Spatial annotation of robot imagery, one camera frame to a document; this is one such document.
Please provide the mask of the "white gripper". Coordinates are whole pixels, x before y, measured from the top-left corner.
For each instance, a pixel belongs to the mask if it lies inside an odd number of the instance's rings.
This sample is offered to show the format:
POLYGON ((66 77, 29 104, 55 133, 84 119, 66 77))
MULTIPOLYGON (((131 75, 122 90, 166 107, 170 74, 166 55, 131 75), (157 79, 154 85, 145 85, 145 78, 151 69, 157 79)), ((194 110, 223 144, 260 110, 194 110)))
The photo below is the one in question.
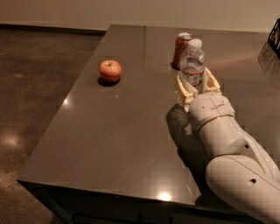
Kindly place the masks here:
POLYGON ((178 103, 188 112, 190 124, 195 131, 218 117, 235 116, 229 99, 222 95, 220 83, 207 67, 202 81, 204 94, 198 95, 198 90, 179 75, 176 80, 178 103))

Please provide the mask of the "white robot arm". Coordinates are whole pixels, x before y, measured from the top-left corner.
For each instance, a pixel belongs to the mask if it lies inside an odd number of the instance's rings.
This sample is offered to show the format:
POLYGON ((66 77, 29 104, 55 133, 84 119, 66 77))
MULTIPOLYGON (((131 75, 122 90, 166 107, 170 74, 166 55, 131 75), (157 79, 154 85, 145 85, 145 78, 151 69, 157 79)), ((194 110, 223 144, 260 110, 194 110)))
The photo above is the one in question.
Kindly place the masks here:
POLYGON ((205 71, 198 91, 176 77, 178 98, 210 162, 206 182, 231 207, 261 221, 280 224, 280 170, 266 150, 235 119, 219 82, 205 71))

